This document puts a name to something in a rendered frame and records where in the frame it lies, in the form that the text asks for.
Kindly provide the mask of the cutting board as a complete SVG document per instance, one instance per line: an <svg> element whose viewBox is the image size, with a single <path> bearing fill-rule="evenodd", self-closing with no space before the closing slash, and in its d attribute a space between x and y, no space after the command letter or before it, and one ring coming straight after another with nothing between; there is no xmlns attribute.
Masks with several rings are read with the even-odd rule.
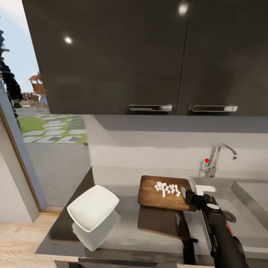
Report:
<svg viewBox="0 0 268 268"><path fill-rule="evenodd" d="M166 186L176 185L178 187L178 191L181 192L180 196L176 196L176 191L174 191L173 194L165 191L165 197L163 197L163 190L156 190L155 185L158 183L166 183ZM163 189L166 189L166 186L163 186ZM181 188L185 188L187 192L193 193L191 185L187 179L143 175L141 176L138 203L140 205L160 208L170 208L192 212L197 211L197 207L195 205L186 203L186 198L183 197Z"/></svg>

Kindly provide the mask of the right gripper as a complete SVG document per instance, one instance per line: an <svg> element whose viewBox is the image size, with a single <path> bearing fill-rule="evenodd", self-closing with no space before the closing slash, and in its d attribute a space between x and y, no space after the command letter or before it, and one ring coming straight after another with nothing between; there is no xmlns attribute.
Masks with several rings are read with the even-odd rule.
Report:
<svg viewBox="0 0 268 268"><path fill-rule="evenodd" d="M187 204L192 204L195 205L197 207L197 203L199 200L207 200L210 201L210 196L207 194L204 195L196 195L194 192L193 193L189 193L189 192L185 192L186 193L186 203Z"/></svg>

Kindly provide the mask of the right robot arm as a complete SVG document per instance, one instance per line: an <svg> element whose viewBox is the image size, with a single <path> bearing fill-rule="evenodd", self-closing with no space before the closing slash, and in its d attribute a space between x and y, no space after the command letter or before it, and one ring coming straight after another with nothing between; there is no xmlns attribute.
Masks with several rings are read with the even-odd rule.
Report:
<svg viewBox="0 0 268 268"><path fill-rule="evenodd" d="M210 196L203 192L214 192L214 187L196 185L196 192L186 193L186 203L197 207L207 241L214 258L215 268L250 268L245 262L245 251L230 228L221 208L210 202Z"/></svg>

